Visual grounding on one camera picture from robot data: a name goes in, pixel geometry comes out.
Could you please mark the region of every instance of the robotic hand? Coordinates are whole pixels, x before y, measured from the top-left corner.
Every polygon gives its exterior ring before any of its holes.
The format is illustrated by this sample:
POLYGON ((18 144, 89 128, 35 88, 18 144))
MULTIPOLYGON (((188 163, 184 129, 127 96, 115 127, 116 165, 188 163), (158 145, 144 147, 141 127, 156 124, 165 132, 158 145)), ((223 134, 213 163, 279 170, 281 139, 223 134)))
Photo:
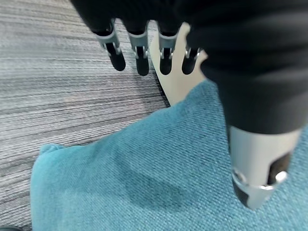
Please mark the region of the robotic hand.
POLYGON ((302 0, 71 0, 115 69, 125 68, 114 19, 128 31, 140 75, 148 73, 147 22, 159 27, 160 69, 171 59, 182 22, 191 25, 183 72, 200 49, 202 72, 224 108, 239 200, 255 209, 287 177, 308 118, 308 2, 302 0))

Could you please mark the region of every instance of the teal cloth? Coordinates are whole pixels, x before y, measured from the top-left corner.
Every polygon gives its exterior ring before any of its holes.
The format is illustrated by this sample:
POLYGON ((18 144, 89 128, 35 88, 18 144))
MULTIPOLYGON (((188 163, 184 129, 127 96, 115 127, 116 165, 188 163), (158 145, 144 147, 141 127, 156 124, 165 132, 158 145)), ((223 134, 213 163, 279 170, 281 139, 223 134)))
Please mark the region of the teal cloth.
POLYGON ((87 146, 45 145, 33 167, 34 231, 308 231, 308 129, 290 177, 260 209, 233 193, 216 86, 87 146))

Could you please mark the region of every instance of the striped carpet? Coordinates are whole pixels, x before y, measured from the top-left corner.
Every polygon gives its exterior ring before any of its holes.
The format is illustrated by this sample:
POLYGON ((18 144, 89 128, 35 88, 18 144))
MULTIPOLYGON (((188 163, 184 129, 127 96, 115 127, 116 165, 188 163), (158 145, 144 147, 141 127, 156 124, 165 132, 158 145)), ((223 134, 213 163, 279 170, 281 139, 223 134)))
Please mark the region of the striped carpet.
POLYGON ((29 179, 42 144, 95 141, 167 106, 153 65, 139 76, 117 29, 123 72, 68 0, 1 0, 0 226, 31 230, 29 179))

